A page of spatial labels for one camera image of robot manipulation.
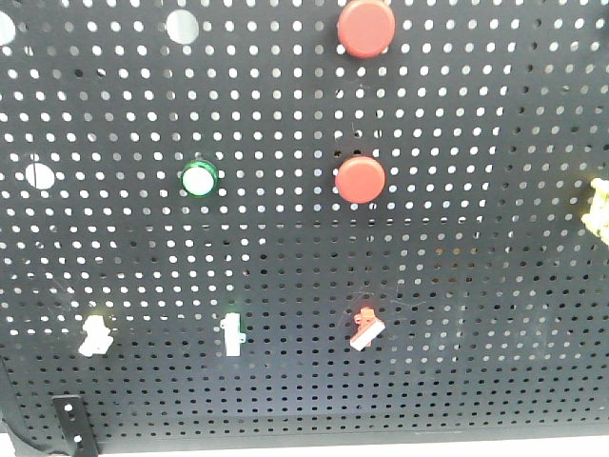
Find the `perforated metal panel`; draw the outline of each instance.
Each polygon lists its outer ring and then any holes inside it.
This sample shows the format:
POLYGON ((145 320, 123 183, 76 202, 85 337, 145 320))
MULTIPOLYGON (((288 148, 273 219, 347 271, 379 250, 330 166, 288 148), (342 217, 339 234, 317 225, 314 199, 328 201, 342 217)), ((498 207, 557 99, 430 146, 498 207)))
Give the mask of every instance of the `perforated metal panel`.
POLYGON ((607 432, 607 247, 580 222, 609 176, 607 1, 392 1, 370 60, 338 44, 344 3, 0 1, 25 441, 69 449, 64 394, 104 452, 607 432), (333 186, 354 154, 387 172, 369 205, 333 186), (178 179, 197 156, 221 171, 205 199, 178 179), (357 352, 364 305, 386 330, 357 352), (114 345, 88 359, 92 313, 114 345))

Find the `red button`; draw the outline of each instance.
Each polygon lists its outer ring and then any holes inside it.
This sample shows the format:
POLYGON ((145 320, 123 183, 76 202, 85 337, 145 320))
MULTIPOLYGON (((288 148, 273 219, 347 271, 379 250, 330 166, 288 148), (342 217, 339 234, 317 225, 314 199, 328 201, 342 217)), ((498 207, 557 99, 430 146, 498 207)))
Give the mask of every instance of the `red button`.
POLYGON ((396 17, 383 0, 352 0, 339 18, 339 39, 355 57, 381 54, 396 33, 396 17))
POLYGON ((371 202, 383 191, 383 166, 370 157, 353 157, 339 168, 336 187, 347 202, 371 202))

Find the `white connector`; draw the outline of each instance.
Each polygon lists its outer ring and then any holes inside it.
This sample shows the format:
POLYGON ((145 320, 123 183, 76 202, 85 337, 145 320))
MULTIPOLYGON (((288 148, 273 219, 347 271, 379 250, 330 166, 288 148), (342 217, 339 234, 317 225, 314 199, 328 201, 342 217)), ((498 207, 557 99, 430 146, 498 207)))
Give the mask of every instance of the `white connector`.
POLYGON ((609 181, 595 178, 590 184, 596 193, 590 212, 581 216, 581 221, 604 244, 609 245, 609 181))
POLYGON ((372 340, 385 329, 384 322, 374 314, 374 309, 364 307, 354 316, 355 323, 359 325, 358 332, 349 343, 356 350, 370 347, 372 340))
POLYGON ((220 321, 220 328, 225 331, 226 357, 239 357, 241 344, 246 341, 246 335, 241 332, 241 315, 238 312, 229 312, 220 321))
POLYGON ((110 335, 110 329, 104 324, 104 316, 89 316, 83 325, 87 333, 85 342, 78 348, 78 352, 85 357, 93 354, 104 355, 108 352, 114 338, 110 335))

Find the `black metal bracket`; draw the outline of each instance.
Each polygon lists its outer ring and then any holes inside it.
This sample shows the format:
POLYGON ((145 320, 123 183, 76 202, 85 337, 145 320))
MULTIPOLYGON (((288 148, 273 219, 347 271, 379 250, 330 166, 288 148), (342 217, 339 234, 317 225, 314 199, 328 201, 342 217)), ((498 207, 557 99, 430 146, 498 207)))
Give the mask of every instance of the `black metal bracket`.
POLYGON ((85 406, 79 395, 52 397, 64 438, 72 457, 97 457, 99 452, 93 439, 85 406))

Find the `green ring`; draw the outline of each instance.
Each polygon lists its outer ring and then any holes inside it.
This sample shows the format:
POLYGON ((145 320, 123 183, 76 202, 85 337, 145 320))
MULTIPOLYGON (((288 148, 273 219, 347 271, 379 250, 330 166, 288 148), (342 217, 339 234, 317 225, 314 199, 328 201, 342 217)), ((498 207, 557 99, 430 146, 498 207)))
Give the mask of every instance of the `green ring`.
POLYGON ((195 159, 195 160, 191 160, 190 162, 188 162, 186 164, 186 166, 184 167, 184 169, 182 170, 182 175, 180 176, 180 183, 182 184, 182 189, 184 189, 188 195, 190 195, 191 197, 195 197, 195 198, 207 197, 211 192, 213 192, 216 188, 218 188, 219 181, 220 181, 220 174, 218 173, 218 169, 216 169, 216 167, 211 162, 208 162, 207 160, 200 160, 200 159, 195 159), (211 177, 213 178, 213 188, 211 188, 211 190, 204 195, 197 195, 196 193, 192 193, 184 185, 185 173, 189 169, 194 169, 195 167, 207 170, 209 172, 209 174, 211 174, 211 177))

